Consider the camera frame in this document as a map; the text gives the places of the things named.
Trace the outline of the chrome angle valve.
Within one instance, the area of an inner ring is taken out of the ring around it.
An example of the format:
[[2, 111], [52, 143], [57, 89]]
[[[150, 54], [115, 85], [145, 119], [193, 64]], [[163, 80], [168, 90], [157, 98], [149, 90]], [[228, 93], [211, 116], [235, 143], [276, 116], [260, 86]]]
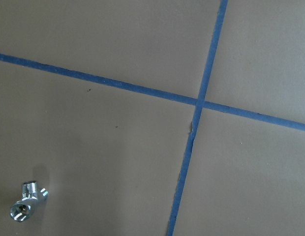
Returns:
[[46, 188], [40, 188], [36, 180], [22, 184], [22, 197], [10, 208], [10, 217], [17, 222], [28, 220], [48, 198]]

